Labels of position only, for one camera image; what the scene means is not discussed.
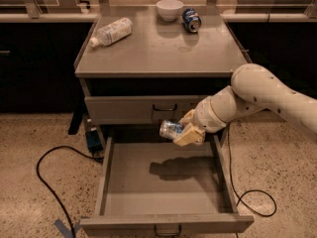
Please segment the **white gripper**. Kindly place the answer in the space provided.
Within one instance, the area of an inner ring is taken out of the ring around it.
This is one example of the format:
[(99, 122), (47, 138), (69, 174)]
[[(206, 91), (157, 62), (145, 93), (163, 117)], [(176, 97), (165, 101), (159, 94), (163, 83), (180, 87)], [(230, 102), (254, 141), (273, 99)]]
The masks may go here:
[(179, 120), (179, 123), (185, 127), (173, 140), (174, 144), (180, 147), (199, 144), (205, 139), (205, 131), (207, 133), (216, 133), (226, 127), (226, 123), (219, 118), (213, 108), (213, 100), (213, 96), (204, 98), (197, 104), (195, 109), (189, 110)]

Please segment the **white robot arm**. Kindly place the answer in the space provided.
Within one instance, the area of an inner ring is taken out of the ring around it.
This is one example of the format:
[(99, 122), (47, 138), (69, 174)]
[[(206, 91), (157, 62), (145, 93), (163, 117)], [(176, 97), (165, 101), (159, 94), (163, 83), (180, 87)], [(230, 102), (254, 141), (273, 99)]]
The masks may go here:
[(243, 64), (236, 68), (231, 84), (201, 100), (179, 121), (183, 131), (173, 140), (186, 146), (204, 140), (231, 121), (268, 109), (317, 141), (317, 100), (299, 93), (261, 65)]

